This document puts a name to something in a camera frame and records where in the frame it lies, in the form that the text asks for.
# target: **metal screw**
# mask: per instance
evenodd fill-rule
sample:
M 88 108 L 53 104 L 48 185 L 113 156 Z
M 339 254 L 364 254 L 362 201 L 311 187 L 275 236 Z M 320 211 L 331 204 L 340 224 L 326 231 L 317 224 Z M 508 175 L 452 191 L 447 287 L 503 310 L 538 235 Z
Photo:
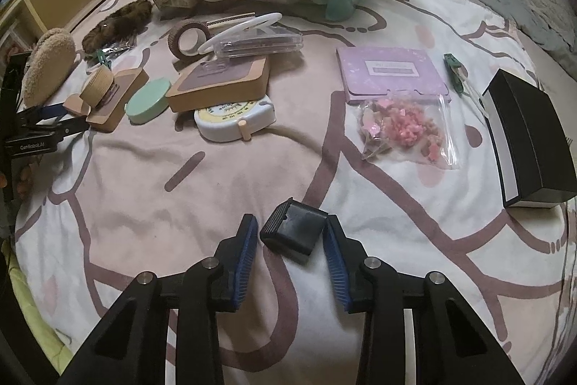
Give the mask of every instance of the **metal screw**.
M 203 265 L 207 270 L 212 270 L 218 266 L 218 258 L 209 256 L 208 258 L 204 258 L 200 264 Z
M 376 268 L 381 266 L 381 260 L 375 258 L 374 256 L 369 256 L 368 258 L 365 258 L 365 261 L 363 261 L 363 263 L 365 263 L 365 266 L 370 270 L 375 270 Z
M 443 284 L 445 282 L 445 276 L 438 271 L 429 274 L 429 279 L 433 284 Z
M 143 271 L 138 276 L 136 276 L 136 280 L 138 281 L 138 284 L 148 284 L 153 277 L 154 274 L 152 274 L 150 271 Z

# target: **white label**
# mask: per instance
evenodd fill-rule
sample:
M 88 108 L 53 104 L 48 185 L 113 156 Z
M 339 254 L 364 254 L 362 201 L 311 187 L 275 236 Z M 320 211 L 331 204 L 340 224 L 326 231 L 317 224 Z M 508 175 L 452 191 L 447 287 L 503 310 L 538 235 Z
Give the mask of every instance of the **white label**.
M 417 68 L 404 61 L 365 61 L 369 75 L 386 75 L 394 77 L 419 77 Z

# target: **purple box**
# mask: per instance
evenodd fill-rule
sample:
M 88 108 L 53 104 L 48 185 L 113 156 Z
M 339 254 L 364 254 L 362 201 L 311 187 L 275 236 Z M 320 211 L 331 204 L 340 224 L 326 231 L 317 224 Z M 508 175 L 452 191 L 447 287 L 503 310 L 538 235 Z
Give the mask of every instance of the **purple box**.
M 422 49 L 337 47 L 347 103 L 378 99 L 390 92 L 416 98 L 443 95 L 451 101 L 429 55 Z

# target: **bed sheet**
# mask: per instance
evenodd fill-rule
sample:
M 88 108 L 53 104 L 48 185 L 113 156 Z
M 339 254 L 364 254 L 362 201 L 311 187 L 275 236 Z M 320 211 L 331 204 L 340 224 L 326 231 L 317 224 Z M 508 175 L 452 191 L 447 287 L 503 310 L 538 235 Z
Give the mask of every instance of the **bed sheet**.
M 130 1 L 101 4 L 73 32 L 77 45 Z M 140 65 L 151 78 L 175 81 L 192 67 L 168 51 L 175 22 L 155 18 L 113 70 Z M 205 141 L 190 113 L 168 110 L 142 126 L 124 118 L 111 134 L 85 132 L 44 156 L 16 229 L 18 260 L 44 319 L 75 351 L 139 272 L 184 271 L 232 236 L 244 213 L 262 225 L 293 197 L 337 214 L 349 237 L 399 272 L 445 273 L 526 383 L 542 383 L 575 337 L 575 201 L 503 210 L 488 131 L 456 95 L 461 169 L 362 161 L 357 109 L 345 104 L 335 54 L 339 45 L 422 48 L 445 75 L 442 55 L 451 52 L 478 89 L 498 68 L 538 84 L 515 26 L 467 0 L 361 0 L 341 24 L 296 15 L 282 24 L 302 31 L 304 48 L 272 58 L 277 122 L 249 143 Z M 77 92 L 86 69 L 79 63 L 52 101 Z M 355 383 L 364 318 L 336 303 L 320 244 L 305 266 L 259 245 L 240 311 L 217 319 L 228 384 Z M 168 383 L 176 322 L 172 312 Z M 410 338 L 409 321 L 407 328 Z M 408 383 L 414 379 L 409 360 Z

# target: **brown furry object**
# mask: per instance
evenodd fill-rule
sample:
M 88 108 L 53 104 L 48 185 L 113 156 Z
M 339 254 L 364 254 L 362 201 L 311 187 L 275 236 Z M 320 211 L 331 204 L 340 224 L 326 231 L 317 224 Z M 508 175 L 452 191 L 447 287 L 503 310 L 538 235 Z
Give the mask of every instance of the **brown furry object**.
M 151 20 L 152 3 L 137 0 L 126 4 L 96 25 L 82 40 L 86 54 L 93 54 L 97 49 L 140 33 Z

